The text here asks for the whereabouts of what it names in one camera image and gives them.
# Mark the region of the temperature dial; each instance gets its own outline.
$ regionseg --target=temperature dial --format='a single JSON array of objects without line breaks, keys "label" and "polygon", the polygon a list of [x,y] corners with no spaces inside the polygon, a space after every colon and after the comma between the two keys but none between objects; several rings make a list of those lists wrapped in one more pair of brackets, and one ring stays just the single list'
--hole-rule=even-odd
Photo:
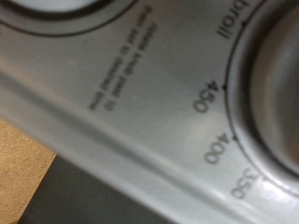
[{"label": "temperature dial", "polygon": [[63,13],[80,10],[101,0],[11,0],[11,2],[36,11]]},{"label": "temperature dial", "polygon": [[299,7],[266,37],[252,73],[251,108],[260,136],[299,175]]}]

